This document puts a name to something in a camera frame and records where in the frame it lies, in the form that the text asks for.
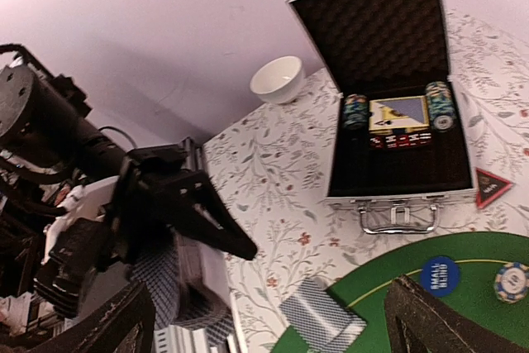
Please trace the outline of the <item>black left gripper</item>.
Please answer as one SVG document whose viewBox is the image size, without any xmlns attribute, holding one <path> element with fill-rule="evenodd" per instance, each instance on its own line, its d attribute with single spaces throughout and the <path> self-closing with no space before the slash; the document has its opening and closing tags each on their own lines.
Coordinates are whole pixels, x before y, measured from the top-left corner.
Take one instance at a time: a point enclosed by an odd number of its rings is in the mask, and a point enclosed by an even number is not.
<svg viewBox="0 0 529 353">
<path fill-rule="evenodd" d="M 243 260 L 258 248 L 228 211 L 207 173 L 185 166 L 178 145 L 130 151 L 110 201 L 102 206 L 108 229 L 102 264 L 132 263 L 146 241 L 166 227 Z"/>
</svg>

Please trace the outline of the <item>blue playing card deck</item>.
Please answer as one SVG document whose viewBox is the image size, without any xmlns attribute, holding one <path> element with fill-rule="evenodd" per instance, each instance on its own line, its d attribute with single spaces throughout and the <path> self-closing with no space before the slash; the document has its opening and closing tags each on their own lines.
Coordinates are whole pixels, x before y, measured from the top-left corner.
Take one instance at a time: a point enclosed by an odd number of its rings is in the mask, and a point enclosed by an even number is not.
<svg viewBox="0 0 529 353">
<path fill-rule="evenodd" d="M 198 244 L 185 239 L 143 247 L 131 279 L 147 287 L 155 307 L 155 331 L 179 326 L 203 329 L 211 347 L 234 332 L 233 317 L 221 295 L 205 285 Z"/>
</svg>

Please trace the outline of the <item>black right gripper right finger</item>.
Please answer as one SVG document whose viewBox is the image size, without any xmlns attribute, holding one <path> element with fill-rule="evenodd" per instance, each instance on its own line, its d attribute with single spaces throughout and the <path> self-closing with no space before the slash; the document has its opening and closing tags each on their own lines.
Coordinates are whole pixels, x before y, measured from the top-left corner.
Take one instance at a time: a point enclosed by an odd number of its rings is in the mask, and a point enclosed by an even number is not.
<svg viewBox="0 0 529 353">
<path fill-rule="evenodd" d="M 384 299 L 392 352 L 523 352 L 509 341 L 460 315 L 402 274 Z"/>
</svg>

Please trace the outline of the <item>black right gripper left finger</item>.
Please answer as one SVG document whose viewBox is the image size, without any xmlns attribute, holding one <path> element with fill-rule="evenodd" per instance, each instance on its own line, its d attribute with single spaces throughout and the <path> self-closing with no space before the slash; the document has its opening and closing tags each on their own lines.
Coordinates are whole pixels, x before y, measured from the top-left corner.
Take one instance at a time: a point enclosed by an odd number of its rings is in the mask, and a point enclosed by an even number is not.
<svg viewBox="0 0 529 353">
<path fill-rule="evenodd" d="M 145 284 L 128 284 L 98 310 L 33 352 L 150 352 L 155 307 Z"/>
</svg>

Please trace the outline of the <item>blue peach chip stack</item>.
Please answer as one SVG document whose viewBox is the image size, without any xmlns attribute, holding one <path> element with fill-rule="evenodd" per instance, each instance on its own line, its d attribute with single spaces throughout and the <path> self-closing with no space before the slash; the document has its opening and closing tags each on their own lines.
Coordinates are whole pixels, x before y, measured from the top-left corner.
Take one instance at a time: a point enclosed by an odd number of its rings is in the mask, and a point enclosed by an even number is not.
<svg viewBox="0 0 529 353">
<path fill-rule="evenodd" d="M 528 266 L 520 262 L 507 262 L 497 272 L 493 287 L 502 302 L 522 301 L 528 294 Z"/>
</svg>

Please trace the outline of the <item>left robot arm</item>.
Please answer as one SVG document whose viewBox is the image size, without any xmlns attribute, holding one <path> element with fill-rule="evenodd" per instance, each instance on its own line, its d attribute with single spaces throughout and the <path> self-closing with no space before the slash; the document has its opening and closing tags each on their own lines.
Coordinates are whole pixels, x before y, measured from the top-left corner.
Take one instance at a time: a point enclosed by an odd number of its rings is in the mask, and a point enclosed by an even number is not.
<svg viewBox="0 0 529 353">
<path fill-rule="evenodd" d="M 53 75 L 24 45 L 4 44 L 1 51 L 21 58 L 1 73 L 1 146 L 35 166 L 18 169 L 22 179 L 55 184 L 75 169 L 95 180 L 116 177 L 106 220 L 124 260 L 164 226 L 239 258 L 255 258 L 256 244 L 207 173 L 186 168 L 189 154 L 182 146 L 124 151 L 87 120 L 85 94 L 70 77 Z"/>
</svg>

